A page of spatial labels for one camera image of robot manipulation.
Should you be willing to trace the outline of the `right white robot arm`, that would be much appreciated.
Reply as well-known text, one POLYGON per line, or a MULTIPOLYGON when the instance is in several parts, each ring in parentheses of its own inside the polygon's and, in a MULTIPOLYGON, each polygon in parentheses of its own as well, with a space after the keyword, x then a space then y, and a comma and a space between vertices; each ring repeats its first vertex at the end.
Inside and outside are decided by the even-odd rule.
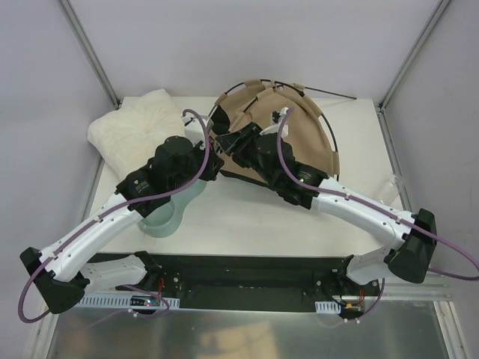
POLYGON ((296 161, 278 133, 263 134, 250 123, 238 132, 217 135, 216 147, 241 168, 251 168, 265 185, 294 206, 342 219, 374 236, 381 248, 350 255, 338 271, 337 286, 354 295, 375 279, 398 277, 423 283, 436 241, 433 213, 401 211, 350 192, 322 170, 296 161))

